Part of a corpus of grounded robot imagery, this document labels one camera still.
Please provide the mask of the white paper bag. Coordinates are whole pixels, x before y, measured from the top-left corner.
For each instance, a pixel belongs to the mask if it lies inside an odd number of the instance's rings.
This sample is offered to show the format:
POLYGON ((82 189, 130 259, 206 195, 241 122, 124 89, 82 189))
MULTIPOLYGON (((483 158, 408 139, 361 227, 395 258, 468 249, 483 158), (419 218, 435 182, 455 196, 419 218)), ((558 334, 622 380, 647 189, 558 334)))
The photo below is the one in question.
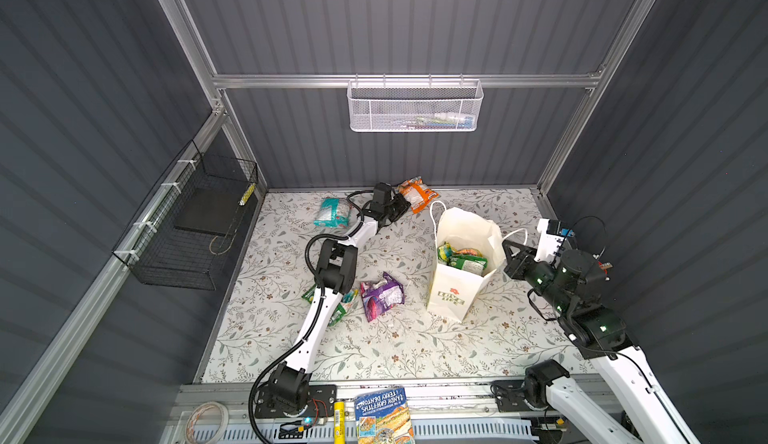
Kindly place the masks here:
POLYGON ((503 242, 521 234, 528 243, 528 231, 514 229, 504 234, 499 226, 474 213, 440 201, 430 205, 433 225, 433 272, 426 309, 446 320, 461 322, 475 298, 506 262, 503 242))

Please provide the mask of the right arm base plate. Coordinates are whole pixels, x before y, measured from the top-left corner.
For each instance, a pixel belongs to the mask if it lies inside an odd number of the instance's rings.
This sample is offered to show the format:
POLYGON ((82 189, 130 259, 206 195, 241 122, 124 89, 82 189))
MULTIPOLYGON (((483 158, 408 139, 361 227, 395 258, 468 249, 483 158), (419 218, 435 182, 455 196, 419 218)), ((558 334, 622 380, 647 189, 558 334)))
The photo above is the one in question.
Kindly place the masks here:
POLYGON ((523 379, 495 380, 490 391, 500 412, 545 411, 551 408, 546 392, 555 384, 566 384, 565 378, 557 380, 527 376, 523 379))

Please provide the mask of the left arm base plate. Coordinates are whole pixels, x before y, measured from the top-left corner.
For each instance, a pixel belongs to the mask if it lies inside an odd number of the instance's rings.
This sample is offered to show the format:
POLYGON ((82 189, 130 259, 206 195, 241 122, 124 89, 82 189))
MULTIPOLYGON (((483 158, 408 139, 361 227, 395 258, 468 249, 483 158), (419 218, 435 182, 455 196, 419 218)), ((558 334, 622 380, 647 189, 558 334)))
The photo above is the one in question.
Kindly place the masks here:
POLYGON ((337 386, 332 384, 311 384, 308 395, 299 398, 299 406, 294 408, 285 399, 261 384, 256 393, 253 413, 259 419, 332 417, 337 398, 337 386))

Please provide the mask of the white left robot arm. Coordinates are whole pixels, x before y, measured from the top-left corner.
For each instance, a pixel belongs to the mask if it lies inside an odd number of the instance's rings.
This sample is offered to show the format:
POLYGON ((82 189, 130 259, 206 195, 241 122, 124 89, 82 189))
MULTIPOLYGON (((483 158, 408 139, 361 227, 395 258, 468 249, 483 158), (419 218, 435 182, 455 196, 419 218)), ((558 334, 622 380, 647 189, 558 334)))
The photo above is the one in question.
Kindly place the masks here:
POLYGON ((368 193, 372 196, 368 202, 353 206, 357 221, 350 230, 342 235, 319 234, 307 243, 304 258, 314 284, 310 310, 294 344, 256 378, 247 400, 250 412, 256 410, 259 400, 291 415, 307 405, 319 345, 333 312, 353 288, 359 252, 410 208, 389 184, 378 183, 368 193))

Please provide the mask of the green Fox's candy bag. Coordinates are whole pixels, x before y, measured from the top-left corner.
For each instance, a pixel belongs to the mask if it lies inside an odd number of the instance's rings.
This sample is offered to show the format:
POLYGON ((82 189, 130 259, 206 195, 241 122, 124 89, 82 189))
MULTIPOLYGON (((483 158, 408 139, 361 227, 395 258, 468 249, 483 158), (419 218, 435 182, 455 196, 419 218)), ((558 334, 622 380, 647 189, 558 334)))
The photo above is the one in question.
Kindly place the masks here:
POLYGON ((445 265, 448 265, 451 262, 455 253, 455 249, 448 242, 443 243, 436 251, 438 261, 445 265))

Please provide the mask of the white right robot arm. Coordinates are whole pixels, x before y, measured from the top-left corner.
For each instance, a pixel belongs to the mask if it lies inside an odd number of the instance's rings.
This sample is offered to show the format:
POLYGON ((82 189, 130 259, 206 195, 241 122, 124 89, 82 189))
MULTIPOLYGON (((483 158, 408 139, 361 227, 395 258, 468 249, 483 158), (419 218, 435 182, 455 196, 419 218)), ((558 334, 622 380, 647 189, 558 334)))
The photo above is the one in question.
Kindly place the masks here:
POLYGON ((590 295, 607 277, 597 258, 568 249, 552 264, 523 244, 505 241, 503 249, 505 274, 527 282, 531 293, 552 307, 554 322, 598 371, 634 428, 616 421, 553 360, 527 368, 519 393, 529 408, 559 412, 591 443, 697 442, 625 322, 590 295))

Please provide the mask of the orange snack packet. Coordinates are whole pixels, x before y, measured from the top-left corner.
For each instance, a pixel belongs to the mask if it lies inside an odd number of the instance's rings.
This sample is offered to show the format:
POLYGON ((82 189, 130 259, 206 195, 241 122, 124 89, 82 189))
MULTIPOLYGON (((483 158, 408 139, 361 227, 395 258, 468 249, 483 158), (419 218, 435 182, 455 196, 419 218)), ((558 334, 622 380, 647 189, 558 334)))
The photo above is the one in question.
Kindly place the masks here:
POLYGON ((410 204, 414 214, 419 214, 436 201, 440 195, 427 186, 421 177, 412 178, 397 186, 397 192, 410 204))

